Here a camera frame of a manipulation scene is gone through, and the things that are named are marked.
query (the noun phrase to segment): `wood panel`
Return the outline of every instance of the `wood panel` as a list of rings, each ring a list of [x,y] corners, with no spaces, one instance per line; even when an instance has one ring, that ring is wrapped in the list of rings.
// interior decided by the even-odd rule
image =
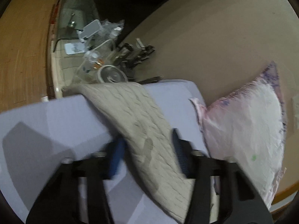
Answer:
[[[55,2],[12,0],[0,18],[0,112],[47,95],[47,33]]]

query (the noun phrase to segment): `white pillow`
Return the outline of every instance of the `white pillow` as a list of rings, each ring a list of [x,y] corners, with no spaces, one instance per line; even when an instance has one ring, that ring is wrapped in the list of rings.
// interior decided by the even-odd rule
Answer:
[[[286,114],[275,63],[255,81],[207,109],[197,99],[191,101],[211,157],[233,156],[270,208],[285,171]]]

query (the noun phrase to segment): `cable knit fabric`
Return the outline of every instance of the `cable knit fabric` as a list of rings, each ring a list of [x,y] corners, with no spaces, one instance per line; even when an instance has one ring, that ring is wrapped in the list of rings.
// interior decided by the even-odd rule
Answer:
[[[127,140],[135,165],[154,199],[183,222],[193,180],[181,174],[170,140],[171,127],[142,85],[137,83],[75,84],[63,95],[83,94]],[[212,193],[212,203],[216,195]],[[215,221],[212,208],[211,221]]]

